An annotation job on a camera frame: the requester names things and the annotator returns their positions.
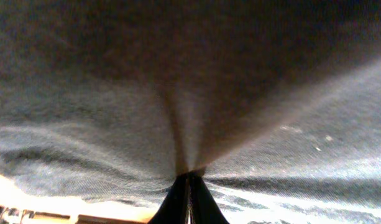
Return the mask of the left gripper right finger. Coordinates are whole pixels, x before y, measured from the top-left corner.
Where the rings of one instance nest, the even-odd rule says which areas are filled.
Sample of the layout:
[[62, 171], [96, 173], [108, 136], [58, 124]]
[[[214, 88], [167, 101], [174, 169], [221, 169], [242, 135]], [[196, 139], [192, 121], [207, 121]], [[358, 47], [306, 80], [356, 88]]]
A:
[[229, 224], [202, 177], [190, 175], [191, 222], [193, 224]]

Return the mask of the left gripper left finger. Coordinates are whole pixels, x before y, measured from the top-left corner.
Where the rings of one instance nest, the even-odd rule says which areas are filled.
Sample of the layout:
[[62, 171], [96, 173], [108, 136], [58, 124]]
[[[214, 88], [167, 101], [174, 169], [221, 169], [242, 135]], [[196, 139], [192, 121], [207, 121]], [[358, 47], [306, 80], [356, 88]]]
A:
[[185, 224], [188, 210], [188, 176], [178, 176], [157, 213], [148, 224]]

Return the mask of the dark navy t-shirt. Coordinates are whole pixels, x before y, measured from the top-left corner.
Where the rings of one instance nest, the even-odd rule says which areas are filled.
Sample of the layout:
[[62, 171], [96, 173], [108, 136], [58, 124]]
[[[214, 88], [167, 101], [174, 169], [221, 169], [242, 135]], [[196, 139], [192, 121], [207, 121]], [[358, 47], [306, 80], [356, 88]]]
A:
[[381, 1], [0, 1], [0, 205], [381, 223]]

